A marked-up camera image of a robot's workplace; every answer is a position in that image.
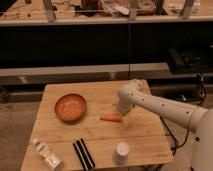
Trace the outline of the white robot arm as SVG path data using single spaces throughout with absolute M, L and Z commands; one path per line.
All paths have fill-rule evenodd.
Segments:
M 134 106 L 139 106 L 193 132 L 190 171 L 213 171 L 213 108 L 149 95 L 142 87 L 142 82 L 134 79 L 118 89 L 116 108 L 119 113 L 125 116 Z

